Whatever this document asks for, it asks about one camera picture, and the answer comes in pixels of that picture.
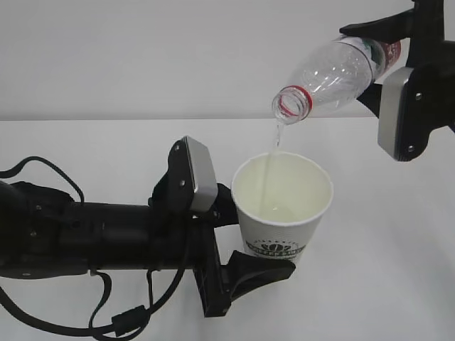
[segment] bottle neck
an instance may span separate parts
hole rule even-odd
[[[275,117],[284,124],[293,124],[306,118],[312,107],[311,95],[296,85],[285,87],[272,102]]]

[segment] plastic water bottle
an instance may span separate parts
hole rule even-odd
[[[293,124],[359,97],[400,57],[401,43],[341,36],[315,50],[274,98],[277,119]]]

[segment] white table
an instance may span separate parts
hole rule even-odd
[[[225,318],[204,319],[190,271],[138,340],[453,340],[455,338],[455,136],[433,134],[426,153],[396,163],[376,144],[375,119],[309,119],[289,127],[284,149],[320,163],[336,189],[333,206],[288,281],[236,301]],[[0,169],[39,155],[55,161],[92,202],[145,204],[183,135],[210,148],[229,184],[247,158],[266,151],[273,120],[1,122]],[[18,179],[74,192],[46,167]],[[218,231],[223,261],[242,249],[238,227]],[[112,272],[114,290],[96,323],[146,304],[143,271]],[[154,275],[156,296],[173,271]],[[87,326],[100,299],[90,276],[0,279],[27,312]],[[0,309],[1,339],[70,340],[20,324]]]

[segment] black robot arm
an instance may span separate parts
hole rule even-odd
[[[409,11],[340,30],[383,43],[410,38],[406,66],[358,98],[379,118],[378,143],[399,161],[420,156],[433,130],[455,123],[455,42],[444,37],[444,0],[413,1]]]
[[[31,280],[106,269],[179,269],[180,274],[191,269],[205,317],[224,316],[236,298],[287,279],[295,269],[290,261],[238,251],[222,265],[215,228],[237,223],[230,190],[216,183],[208,149],[186,137],[172,147],[168,171],[145,206],[89,203],[83,197],[75,202],[59,190],[0,182],[0,276]],[[1,290],[0,304],[33,327],[99,340],[106,332],[140,328],[157,310],[141,306],[113,317],[104,330],[75,332],[33,320],[8,300]]]

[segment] paper cup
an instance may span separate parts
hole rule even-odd
[[[240,166],[232,197],[245,252],[296,263],[332,202],[333,184],[312,160],[275,152]]]

